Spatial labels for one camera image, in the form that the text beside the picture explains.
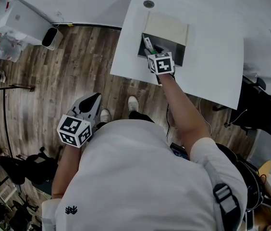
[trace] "white table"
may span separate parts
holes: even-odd
[[[148,12],[161,12],[189,24],[190,30],[182,67],[176,68],[176,81],[185,93],[236,109],[243,62],[242,32],[235,24],[216,19],[183,0],[131,0],[116,48],[111,74],[157,84],[145,58],[138,57],[141,35]]]

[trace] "black logo on shirt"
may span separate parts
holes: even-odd
[[[68,206],[67,208],[65,208],[65,213],[67,214],[67,215],[69,215],[70,213],[71,214],[76,214],[78,212],[78,210],[77,210],[77,206],[73,206],[72,208],[70,207],[70,206]]]

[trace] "cube with fiducial markers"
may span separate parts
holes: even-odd
[[[63,143],[80,148],[92,136],[92,127],[89,121],[63,115],[57,132]]]
[[[156,75],[174,72],[174,61],[171,52],[148,55],[147,58],[150,70]]]

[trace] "white trash bin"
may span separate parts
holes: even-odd
[[[42,45],[53,51],[59,47],[62,39],[63,34],[56,27],[51,27],[44,36]]]

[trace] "white t-shirt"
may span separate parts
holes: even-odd
[[[208,159],[237,197],[242,176],[210,138],[198,140],[191,161],[173,154],[162,127],[143,120],[113,121],[94,134],[62,199],[42,204],[43,229],[57,231],[214,231]]]

